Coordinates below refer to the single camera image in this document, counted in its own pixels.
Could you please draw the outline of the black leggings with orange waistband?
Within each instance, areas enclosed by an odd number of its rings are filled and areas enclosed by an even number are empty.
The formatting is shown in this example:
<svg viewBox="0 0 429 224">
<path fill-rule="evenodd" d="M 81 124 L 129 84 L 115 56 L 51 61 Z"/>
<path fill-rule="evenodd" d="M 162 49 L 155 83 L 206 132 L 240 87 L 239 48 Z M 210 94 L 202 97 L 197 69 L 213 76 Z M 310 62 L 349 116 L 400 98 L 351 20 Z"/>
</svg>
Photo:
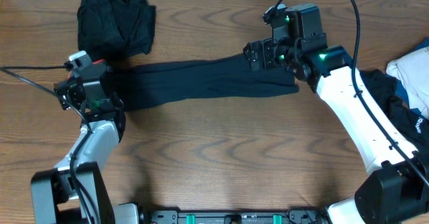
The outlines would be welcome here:
<svg viewBox="0 0 429 224">
<path fill-rule="evenodd" d="M 186 99 L 266 98 L 299 91 L 283 67 L 252 70 L 244 54 L 218 60 L 163 62 L 114 67 L 110 83 L 125 111 L 149 109 Z"/>
</svg>

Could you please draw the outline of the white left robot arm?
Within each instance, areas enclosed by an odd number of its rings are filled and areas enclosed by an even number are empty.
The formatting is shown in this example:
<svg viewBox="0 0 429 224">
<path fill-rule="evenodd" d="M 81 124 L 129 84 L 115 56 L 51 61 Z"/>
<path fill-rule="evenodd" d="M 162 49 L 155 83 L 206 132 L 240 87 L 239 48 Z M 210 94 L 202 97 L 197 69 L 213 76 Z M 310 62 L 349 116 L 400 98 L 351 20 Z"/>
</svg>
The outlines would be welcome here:
<svg viewBox="0 0 429 224">
<path fill-rule="evenodd" d="M 80 136 L 51 170 L 32 177 L 36 223 L 138 223 L 133 203 L 113 206 L 101 176 L 125 130 L 123 102 L 105 60 L 69 60 L 68 80 L 55 88 L 63 101 L 84 115 Z"/>
</svg>

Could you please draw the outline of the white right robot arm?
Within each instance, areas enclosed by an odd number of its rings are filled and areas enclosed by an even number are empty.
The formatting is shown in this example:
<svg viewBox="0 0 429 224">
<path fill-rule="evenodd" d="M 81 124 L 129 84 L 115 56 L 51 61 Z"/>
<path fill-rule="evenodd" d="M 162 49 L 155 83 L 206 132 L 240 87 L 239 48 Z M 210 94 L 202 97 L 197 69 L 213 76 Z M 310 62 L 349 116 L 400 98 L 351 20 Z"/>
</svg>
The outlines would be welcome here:
<svg viewBox="0 0 429 224">
<path fill-rule="evenodd" d="M 428 156 L 389 121 L 342 46 L 329 46 L 313 4 L 270 7 L 270 38 L 244 48 L 253 70 L 285 67 L 334 111 L 356 145 L 367 180 L 325 208 L 321 223 L 401 223 L 428 212 Z"/>
</svg>

